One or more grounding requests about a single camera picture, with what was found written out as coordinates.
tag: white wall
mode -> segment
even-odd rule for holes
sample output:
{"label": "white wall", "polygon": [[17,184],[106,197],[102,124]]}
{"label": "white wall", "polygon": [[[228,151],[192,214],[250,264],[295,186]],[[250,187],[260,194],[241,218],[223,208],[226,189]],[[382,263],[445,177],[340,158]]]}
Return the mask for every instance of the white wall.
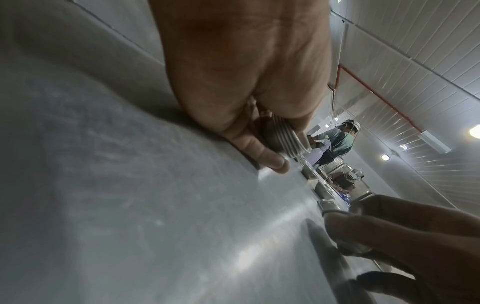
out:
{"label": "white wall", "polygon": [[365,177],[364,182],[370,187],[373,193],[383,194],[393,197],[400,196],[370,167],[367,163],[354,151],[342,156],[345,162],[354,169],[363,171]]}

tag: light fixture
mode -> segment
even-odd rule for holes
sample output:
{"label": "light fixture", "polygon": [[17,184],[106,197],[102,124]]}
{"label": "light fixture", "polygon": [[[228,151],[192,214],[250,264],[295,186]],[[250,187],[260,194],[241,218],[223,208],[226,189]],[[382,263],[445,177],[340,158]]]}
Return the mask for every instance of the light fixture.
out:
{"label": "light fixture", "polygon": [[475,127],[470,129],[470,135],[475,138],[480,139],[480,125],[476,125]]}

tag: ceiling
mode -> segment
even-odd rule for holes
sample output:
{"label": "ceiling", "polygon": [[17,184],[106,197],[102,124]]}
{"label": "ceiling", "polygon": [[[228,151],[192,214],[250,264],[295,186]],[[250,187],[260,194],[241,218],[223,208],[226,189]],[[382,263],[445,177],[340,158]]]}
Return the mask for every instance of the ceiling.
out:
{"label": "ceiling", "polygon": [[[399,195],[480,215],[480,0],[331,0],[335,86],[338,64],[453,149],[438,154],[397,111],[345,71],[334,116],[363,125],[354,149]],[[136,47],[164,62],[148,0],[75,0]],[[331,124],[327,91],[312,125]],[[402,151],[399,145],[407,144]],[[389,162],[381,154],[398,152]]]}

